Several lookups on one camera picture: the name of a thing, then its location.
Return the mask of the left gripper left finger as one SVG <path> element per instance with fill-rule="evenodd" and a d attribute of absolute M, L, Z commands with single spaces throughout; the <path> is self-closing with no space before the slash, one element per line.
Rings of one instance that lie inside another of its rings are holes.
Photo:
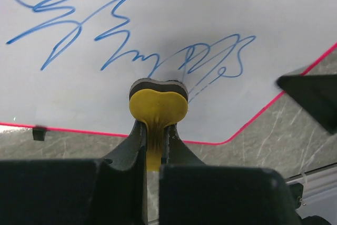
<path fill-rule="evenodd" d="M 135 121 L 131 133 L 114 150 L 102 157 L 116 186 L 114 215 L 121 222 L 146 222 L 146 126 Z"/>

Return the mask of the white board with pink frame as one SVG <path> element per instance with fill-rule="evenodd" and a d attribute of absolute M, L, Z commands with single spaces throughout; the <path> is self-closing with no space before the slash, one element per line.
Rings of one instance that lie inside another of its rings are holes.
<path fill-rule="evenodd" d="M 179 80 L 180 136 L 225 143 L 336 47 L 336 0 L 1 0 L 1 124 L 128 134 L 131 85 Z"/>

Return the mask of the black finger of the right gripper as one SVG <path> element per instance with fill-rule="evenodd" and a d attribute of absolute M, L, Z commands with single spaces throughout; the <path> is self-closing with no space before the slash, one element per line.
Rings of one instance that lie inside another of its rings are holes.
<path fill-rule="evenodd" d="M 328 133 L 336 134 L 336 75 L 284 75 L 276 84 Z"/>

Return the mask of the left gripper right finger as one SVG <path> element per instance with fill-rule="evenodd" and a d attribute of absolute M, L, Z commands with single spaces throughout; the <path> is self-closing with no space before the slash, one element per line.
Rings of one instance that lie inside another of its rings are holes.
<path fill-rule="evenodd" d="M 161 164 L 205 165 L 180 139 L 176 124 L 164 129 Z"/>

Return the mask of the yellow whiteboard eraser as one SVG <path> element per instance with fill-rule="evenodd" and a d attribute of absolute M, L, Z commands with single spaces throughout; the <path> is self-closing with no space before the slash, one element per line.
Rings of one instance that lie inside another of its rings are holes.
<path fill-rule="evenodd" d="M 189 93 L 178 80 L 135 81 L 129 91 L 129 110 L 134 119 L 146 126 L 146 168 L 158 172 L 167 141 L 165 128 L 183 120 L 188 110 Z"/>

